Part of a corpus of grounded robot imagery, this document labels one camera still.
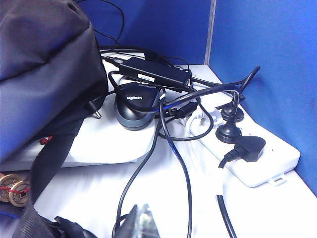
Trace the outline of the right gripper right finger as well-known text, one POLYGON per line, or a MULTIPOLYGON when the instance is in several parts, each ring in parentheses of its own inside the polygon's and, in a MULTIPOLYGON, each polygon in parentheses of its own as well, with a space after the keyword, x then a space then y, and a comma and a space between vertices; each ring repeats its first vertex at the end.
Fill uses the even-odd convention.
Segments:
POLYGON ((148 204, 144 204, 139 216, 139 237, 159 238, 158 228, 154 221, 151 209, 148 204))

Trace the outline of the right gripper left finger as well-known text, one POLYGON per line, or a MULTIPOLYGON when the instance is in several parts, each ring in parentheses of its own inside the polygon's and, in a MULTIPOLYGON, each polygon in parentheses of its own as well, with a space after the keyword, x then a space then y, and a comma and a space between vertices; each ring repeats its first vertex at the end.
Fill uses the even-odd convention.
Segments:
POLYGON ((114 238, 136 238, 138 223, 138 206, 135 204, 123 223, 114 232, 114 238))

